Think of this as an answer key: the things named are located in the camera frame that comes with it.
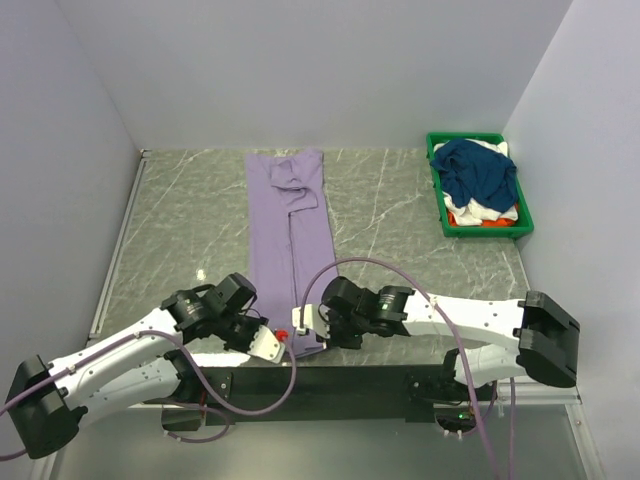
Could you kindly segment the purple t shirt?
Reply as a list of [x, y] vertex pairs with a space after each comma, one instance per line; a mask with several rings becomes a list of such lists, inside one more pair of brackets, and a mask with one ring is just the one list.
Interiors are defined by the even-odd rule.
[[336, 268], [326, 271], [302, 299], [314, 275], [335, 261], [323, 159], [315, 149], [245, 158], [250, 280], [257, 290], [257, 310], [275, 329], [291, 331], [292, 310], [318, 304], [338, 275]]

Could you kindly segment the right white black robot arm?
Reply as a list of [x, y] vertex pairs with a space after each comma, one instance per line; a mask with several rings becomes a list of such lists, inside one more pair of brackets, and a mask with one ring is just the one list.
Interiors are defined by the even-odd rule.
[[366, 334], [451, 336], [477, 342], [475, 348], [456, 348], [445, 357], [439, 387], [452, 399], [511, 377], [527, 376], [562, 389], [577, 384], [580, 324], [543, 292], [484, 301], [425, 296], [402, 286], [373, 292], [338, 277], [305, 316], [317, 338], [343, 349], [360, 348]]

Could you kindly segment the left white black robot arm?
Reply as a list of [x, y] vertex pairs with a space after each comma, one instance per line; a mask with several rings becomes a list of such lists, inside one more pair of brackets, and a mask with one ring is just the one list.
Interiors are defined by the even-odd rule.
[[178, 290], [129, 327], [81, 351], [16, 369], [5, 405], [32, 459], [66, 446], [85, 424], [131, 405], [173, 397], [186, 402], [200, 388], [188, 343], [214, 336], [226, 350], [277, 363], [283, 346], [267, 319], [248, 315], [253, 285], [238, 273], [219, 284]]

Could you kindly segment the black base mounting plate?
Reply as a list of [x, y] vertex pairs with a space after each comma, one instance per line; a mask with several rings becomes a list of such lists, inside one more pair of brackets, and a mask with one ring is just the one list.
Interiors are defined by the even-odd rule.
[[[203, 370], [213, 389], [232, 405], [263, 409], [290, 381], [288, 367]], [[302, 366], [284, 404], [258, 421], [403, 419], [433, 423], [435, 412], [470, 405], [468, 389], [437, 365]]]

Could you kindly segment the orange t shirt in bin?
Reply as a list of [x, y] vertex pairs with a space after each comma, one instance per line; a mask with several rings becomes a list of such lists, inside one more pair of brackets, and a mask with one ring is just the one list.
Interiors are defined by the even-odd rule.
[[475, 217], [457, 217], [454, 213], [447, 213], [447, 221], [451, 227], [483, 227], [483, 228], [507, 228], [515, 225], [516, 221], [509, 218], [497, 220], [479, 220]]

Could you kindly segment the green plastic bin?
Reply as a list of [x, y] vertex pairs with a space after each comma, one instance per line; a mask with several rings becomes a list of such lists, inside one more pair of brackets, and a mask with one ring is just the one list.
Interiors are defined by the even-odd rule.
[[[485, 142], [489, 146], [497, 147], [498, 150], [509, 152], [508, 143], [499, 133], [479, 133], [479, 132], [430, 132], [426, 135], [427, 158], [433, 159], [437, 145], [443, 145], [448, 141], [461, 138], [473, 140], [475, 142]], [[435, 190], [436, 202], [441, 222], [442, 231], [445, 237], [452, 238], [509, 238], [519, 239], [534, 230], [534, 223], [521, 190], [518, 180], [515, 180], [516, 191], [519, 199], [515, 204], [517, 213], [516, 223], [507, 228], [483, 228], [483, 227], [451, 227], [447, 221], [447, 213], [451, 212], [445, 205], [444, 191], [440, 175], [434, 168], [431, 168], [433, 187]]]

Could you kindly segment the dark blue t shirt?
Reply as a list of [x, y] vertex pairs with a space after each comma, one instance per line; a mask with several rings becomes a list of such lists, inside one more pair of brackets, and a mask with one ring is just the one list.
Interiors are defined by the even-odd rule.
[[431, 166], [441, 189], [457, 208], [471, 200], [504, 213], [519, 201], [517, 168], [501, 152], [464, 138], [455, 138], [433, 153]]

